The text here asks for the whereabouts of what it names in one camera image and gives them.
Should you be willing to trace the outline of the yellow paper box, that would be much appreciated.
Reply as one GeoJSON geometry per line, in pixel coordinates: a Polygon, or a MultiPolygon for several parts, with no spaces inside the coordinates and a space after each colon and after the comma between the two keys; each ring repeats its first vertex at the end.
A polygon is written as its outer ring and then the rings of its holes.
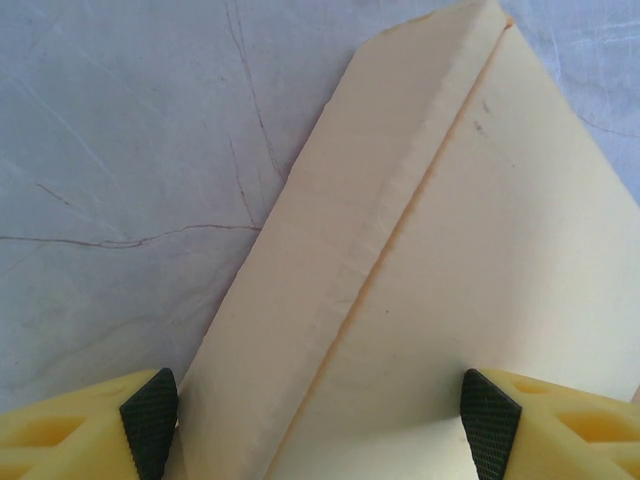
{"type": "Polygon", "coordinates": [[[462,377],[640,384],[640,207],[497,0],[355,53],[181,386],[187,480],[472,480],[462,377]]]}

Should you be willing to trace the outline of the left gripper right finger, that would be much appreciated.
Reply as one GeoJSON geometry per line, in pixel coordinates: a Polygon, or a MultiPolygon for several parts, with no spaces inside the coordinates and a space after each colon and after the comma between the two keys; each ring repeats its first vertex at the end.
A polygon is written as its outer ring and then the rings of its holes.
{"type": "Polygon", "coordinates": [[[479,480],[640,480],[640,405],[469,369],[459,412],[479,480]]]}

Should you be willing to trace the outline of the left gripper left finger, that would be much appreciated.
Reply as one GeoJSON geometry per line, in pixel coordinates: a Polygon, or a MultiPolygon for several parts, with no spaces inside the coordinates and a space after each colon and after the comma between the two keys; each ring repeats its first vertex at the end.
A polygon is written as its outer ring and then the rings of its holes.
{"type": "Polygon", "coordinates": [[[162,480],[178,404],[161,368],[0,413],[0,480],[162,480]]]}

